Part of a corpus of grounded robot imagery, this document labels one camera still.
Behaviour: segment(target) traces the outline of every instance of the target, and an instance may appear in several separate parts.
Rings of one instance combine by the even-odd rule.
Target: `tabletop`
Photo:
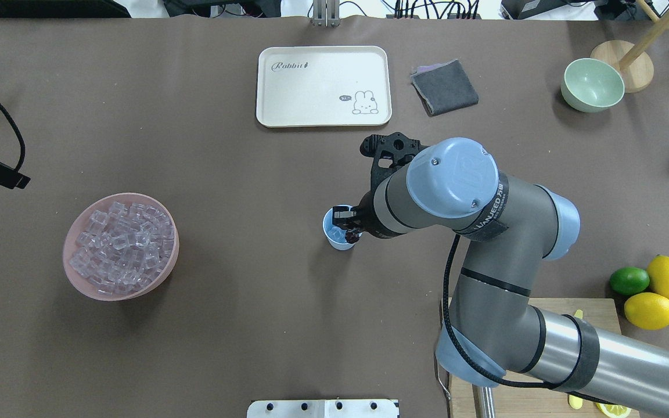
[[[0,188],[0,416],[244,416],[256,399],[399,399],[446,416],[433,347],[451,231],[351,251],[321,219],[369,187],[364,137],[480,141],[500,169],[579,209],[582,230],[544,262],[533,297],[605,297],[611,272],[669,255],[669,33],[652,85],[598,114],[560,80],[647,22],[308,19],[0,20],[0,101],[27,143],[25,190]],[[271,46],[379,45],[393,116],[382,127],[268,129],[257,59]],[[409,82],[459,59],[472,107],[430,117]],[[16,161],[0,115],[0,158]],[[146,296],[97,302],[61,249],[77,215],[120,192],[161,201],[181,250]],[[459,247],[458,258],[465,251]],[[669,349],[669,327],[624,335]]]

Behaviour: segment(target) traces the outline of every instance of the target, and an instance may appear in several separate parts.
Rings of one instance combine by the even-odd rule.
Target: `mint green bowl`
[[[564,70],[562,96],[569,106],[594,113],[624,97],[624,79],[612,66],[593,58],[580,58]]]

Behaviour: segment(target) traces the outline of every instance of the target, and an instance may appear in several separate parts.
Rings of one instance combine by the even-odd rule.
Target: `wooden cutting board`
[[[621,333],[613,299],[532,298],[531,305],[569,315],[582,309],[584,319],[593,326],[612,333]],[[505,379],[538,381],[513,372],[508,372]],[[451,391],[451,417],[476,418],[472,385],[451,375],[448,387]],[[492,394],[497,418],[605,418],[594,403],[584,401],[581,409],[574,410],[569,407],[566,394],[547,389],[499,386],[492,390]],[[639,418],[639,412],[632,410],[629,418]]]

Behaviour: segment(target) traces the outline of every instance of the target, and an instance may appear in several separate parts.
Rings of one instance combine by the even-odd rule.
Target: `lemon slice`
[[[631,413],[631,408],[624,405],[608,405],[597,402],[595,402],[595,404],[598,406],[598,409],[600,409],[600,412],[605,413],[605,415],[610,416],[610,418],[624,418],[624,416],[629,416]]]

